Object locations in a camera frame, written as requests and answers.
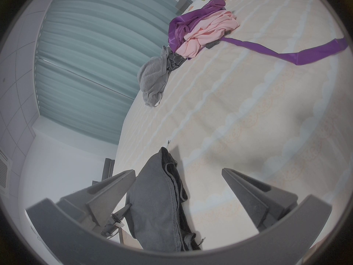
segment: pink garment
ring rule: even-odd
[[[175,51],[184,58],[194,58],[209,42],[220,39],[225,31],[239,26],[231,11],[221,10],[200,20],[194,29],[184,36],[185,42]]]

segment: gray knit garment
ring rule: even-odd
[[[169,53],[169,48],[163,46],[160,57],[152,57],[137,74],[142,98],[147,106],[154,107],[162,98],[170,73],[167,71]]]

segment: bed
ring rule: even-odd
[[[226,0],[240,27],[230,37],[279,53],[342,38],[319,0]],[[232,168],[298,195],[332,204],[324,238],[353,188],[353,71],[346,49],[295,66],[221,42],[170,74],[161,103],[141,91],[122,127],[114,174],[136,174],[161,146],[178,161],[189,200],[183,208],[203,250],[258,233],[224,181]],[[117,209],[125,203],[123,199]]]

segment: purple garment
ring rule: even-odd
[[[200,20],[215,12],[225,10],[225,5],[226,2],[224,0],[211,0],[201,9],[188,12],[172,19],[168,31],[168,42],[172,52],[175,53],[183,42],[185,42],[185,34],[191,32]]]
[[[291,62],[297,66],[314,63],[330,55],[334,55],[338,52],[341,52],[348,47],[348,43],[345,38],[335,38],[324,45],[308,48],[297,53],[277,53],[258,43],[241,41],[235,38],[226,38],[224,36],[220,40],[232,43],[236,46],[245,47],[261,54],[270,55]]]

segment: green curtain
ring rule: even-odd
[[[118,144],[139,68],[168,44],[175,0],[53,0],[38,38],[41,115]]]

